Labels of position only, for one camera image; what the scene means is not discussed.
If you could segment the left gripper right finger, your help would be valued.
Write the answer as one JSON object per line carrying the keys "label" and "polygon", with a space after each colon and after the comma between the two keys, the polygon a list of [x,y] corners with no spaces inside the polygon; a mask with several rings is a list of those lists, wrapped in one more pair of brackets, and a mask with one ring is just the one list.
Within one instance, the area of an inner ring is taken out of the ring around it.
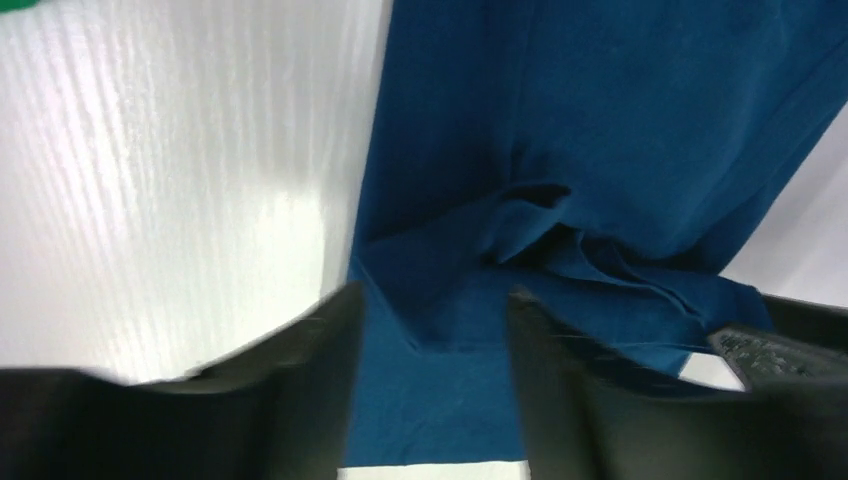
{"label": "left gripper right finger", "polygon": [[843,479],[847,378],[718,390],[644,367],[511,293],[508,342],[534,479]]}

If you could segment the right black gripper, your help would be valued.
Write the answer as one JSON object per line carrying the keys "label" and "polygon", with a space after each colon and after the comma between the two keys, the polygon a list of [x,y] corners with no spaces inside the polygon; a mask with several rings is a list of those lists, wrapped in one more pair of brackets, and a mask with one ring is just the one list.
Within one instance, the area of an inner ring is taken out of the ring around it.
{"label": "right black gripper", "polygon": [[847,309],[763,297],[775,329],[731,324],[708,342],[747,390],[796,379],[847,378]]}

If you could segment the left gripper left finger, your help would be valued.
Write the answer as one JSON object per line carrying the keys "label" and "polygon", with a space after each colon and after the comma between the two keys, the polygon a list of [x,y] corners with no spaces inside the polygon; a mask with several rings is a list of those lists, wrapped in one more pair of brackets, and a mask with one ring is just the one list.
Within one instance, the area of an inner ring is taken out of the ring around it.
{"label": "left gripper left finger", "polygon": [[333,479],[362,345],[361,284],[183,380],[1,373],[5,479]]}

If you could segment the blue t shirt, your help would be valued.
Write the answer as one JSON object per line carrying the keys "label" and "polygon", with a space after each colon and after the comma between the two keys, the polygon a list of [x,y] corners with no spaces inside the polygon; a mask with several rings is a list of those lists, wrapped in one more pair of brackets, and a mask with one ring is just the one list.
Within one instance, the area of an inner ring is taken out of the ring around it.
{"label": "blue t shirt", "polygon": [[397,1],[350,275],[349,467],[524,456],[507,298],[674,375],[847,100],[843,1]]}

